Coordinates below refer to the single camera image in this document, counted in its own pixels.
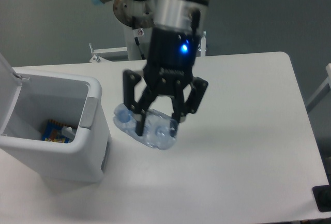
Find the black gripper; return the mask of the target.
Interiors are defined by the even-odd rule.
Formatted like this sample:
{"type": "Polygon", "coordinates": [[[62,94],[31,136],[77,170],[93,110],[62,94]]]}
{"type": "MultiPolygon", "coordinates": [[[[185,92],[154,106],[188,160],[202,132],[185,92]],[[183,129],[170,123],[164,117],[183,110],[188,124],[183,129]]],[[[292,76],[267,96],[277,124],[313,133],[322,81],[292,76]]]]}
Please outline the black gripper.
{"type": "Polygon", "coordinates": [[[206,80],[192,74],[200,39],[200,35],[155,27],[143,77],[136,71],[123,71],[124,105],[136,115],[138,136],[143,135],[147,110],[159,95],[173,96],[172,137],[177,135],[179,124],[185,121],[187,114],[197,112],[208,87],[206,80]],[[139,101],[135,101],[135,86],[142,78],[146,87],[139,101]],[[185,100],[184,89],[188,84],[191,91],[185,100]]]}

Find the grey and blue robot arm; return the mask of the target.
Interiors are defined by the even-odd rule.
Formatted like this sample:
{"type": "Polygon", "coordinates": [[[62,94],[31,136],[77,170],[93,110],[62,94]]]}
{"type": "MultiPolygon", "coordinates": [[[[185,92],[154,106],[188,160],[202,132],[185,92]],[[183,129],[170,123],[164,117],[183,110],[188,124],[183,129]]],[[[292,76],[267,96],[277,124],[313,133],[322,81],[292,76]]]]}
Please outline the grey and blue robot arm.
{"type": "MultiPolygon", "coordinates": [[[[93,0],[104,4],[116,0],[93,0]]],[[[123,72],[124,105],[133,112],[135,132],[141,136],[150,105],[159,96],[172,100],[172,119],[180,124],[194,114],[208,82],[194,77],[192,69],[202,38],[209,0],[131,0],[139,11],[126,8],[130,27],[152,29],[145,67],[123,72]]]]}

